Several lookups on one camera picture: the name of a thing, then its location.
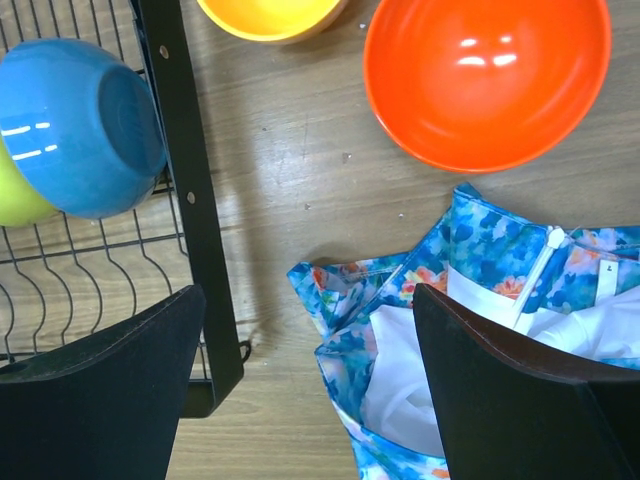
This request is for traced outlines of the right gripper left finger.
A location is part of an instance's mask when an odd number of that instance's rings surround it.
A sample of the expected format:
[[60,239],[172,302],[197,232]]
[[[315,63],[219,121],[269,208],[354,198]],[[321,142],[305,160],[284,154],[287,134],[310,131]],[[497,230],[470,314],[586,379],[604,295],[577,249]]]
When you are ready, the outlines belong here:
[[1,369],[4,479],[163,479],[204,320],[188,286]]

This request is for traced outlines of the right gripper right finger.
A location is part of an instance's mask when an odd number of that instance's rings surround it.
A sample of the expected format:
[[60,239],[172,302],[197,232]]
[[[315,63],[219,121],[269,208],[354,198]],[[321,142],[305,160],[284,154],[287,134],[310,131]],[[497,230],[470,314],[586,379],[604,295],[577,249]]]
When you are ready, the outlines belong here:
[[543,345],[426,284],[413,312],[451,478],[638,478],[638,371]]

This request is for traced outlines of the black wire dish rack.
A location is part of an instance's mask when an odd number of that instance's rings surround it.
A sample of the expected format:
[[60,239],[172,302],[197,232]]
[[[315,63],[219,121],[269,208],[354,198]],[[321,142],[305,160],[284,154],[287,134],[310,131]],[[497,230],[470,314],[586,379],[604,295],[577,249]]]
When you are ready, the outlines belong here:
[[184,416],[205,418],[244,374],[178,1],[5,1],[1,48],[36,38],[98,45],[151,87],[169,160],[138,207],[100,220],[65,213],[1,231],[1,362],[11,365],[131,317],[197,283],[207,300]]

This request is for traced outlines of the lime green plain bowl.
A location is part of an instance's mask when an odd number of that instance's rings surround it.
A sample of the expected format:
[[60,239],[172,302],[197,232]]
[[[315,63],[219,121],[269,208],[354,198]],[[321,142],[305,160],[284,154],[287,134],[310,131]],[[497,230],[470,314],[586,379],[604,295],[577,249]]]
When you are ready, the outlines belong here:
[[0,223],[22,227],[48,219],[59,210],[38,193],[19,171],[1,140]]

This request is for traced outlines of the blue ceramic bowl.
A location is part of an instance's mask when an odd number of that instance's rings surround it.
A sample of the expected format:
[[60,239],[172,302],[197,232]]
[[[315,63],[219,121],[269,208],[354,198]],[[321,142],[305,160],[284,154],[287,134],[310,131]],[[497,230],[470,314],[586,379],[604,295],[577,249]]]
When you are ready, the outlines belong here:
[[147,82],[78,39],[25,41],[4,56],[1,136],[36,191],[86,219],[135,208],[167,164]]

